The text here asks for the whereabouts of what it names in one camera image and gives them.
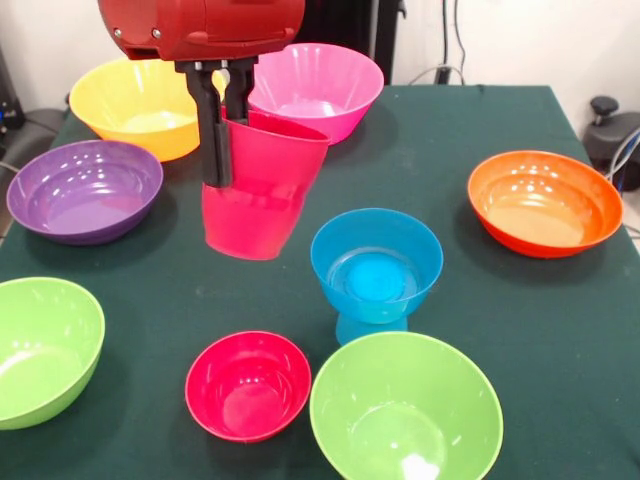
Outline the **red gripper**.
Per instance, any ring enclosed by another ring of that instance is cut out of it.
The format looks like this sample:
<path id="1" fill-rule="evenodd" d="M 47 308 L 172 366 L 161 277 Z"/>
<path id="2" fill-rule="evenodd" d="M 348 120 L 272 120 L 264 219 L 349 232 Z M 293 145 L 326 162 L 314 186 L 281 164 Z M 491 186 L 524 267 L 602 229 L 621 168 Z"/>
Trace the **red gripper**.
<path id="1" fill-rule="evenodd" d="M 305 3 L 299 0 L 102 0 L 103 22 L 131 60 L 176 61 L 197 108 L 203 182 L 231 185 L 231 154 L 224 120 L 247 124 L 259 55 L 280 51 L 297 35 Z M 229 74 L 224 110 L 213 84 L 217 61 Z"/>

